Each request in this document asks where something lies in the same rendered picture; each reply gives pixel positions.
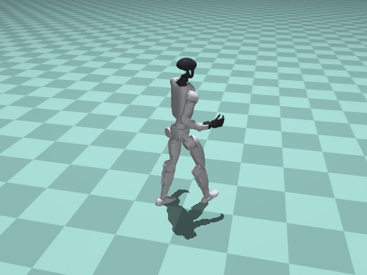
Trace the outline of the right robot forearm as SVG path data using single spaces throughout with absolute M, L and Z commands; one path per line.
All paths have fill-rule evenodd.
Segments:
M 198 123 L 194 120 L 186 119 L 184 121 L 184 125 L 190 129 L 195 129 L 197 131 L 207 130 L 209 128 L 209 125 L 203 125 L 202 123 Z

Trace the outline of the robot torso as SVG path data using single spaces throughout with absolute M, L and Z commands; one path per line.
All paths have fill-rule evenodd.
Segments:
M 171 86 L 171 110 L 173 116 L 176 118 L 175 124 L 172 124 L 171 126 L 171 135 L 173 136 L 173 138 L 175 138 L 175 140 L 178 140 L 182 143 L 182 136 L 184 134 L 189 135 L 190 132 L 189 128 L 184 126 L 180 121 L 184 106 L 186 104 L 186 94 L 188 92 L 188 89 L 192 89 L 195 92 L 196 90 L 190 82 L 186 82 L 187 86 L 180 87 L 178 84 L 176 84 L 176 81 L 179 79 L 180 77 L 175 79 Z M 190 119 L 192 118 L 192 115 L 193 112 L 189 115 Z

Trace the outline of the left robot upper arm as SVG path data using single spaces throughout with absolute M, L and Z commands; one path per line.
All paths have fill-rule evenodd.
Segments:
M 179 78 L 179 77 L 175 77 L 175 78 L 171 78 L 171 79 L 170 79 L 170 84 L 171 84 L 171 86 L 172 86 L 173 81 L 174 81 L 175 79 L 177 79 L 177 78 Z

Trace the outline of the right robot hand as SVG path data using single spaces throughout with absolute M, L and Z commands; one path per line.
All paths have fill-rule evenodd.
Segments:
M 224 123 L 224 115 L 222 116 L 222 118 L 218 119 L 220 117 L 220 114 L 215 118 L 215 120 L 210 121 L 206 121 L 203 122 L 203 125 L 209 125 L 208 129 L 212 128 L 217 128 L 217 127 L 222 127 L 223 123 Z

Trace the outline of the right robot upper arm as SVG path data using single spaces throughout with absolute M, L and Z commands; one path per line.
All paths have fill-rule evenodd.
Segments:
M 197 102 L 198 102 L 198 94 L 194 90 L 188 89 L 188 92 L 186 94 L 186 104 L 184 106 L 182 116 L 180 118 L 180 121 L 183 125 L 186 119 L 190 119 L 189 115 L 193 112 L 193 108 Z

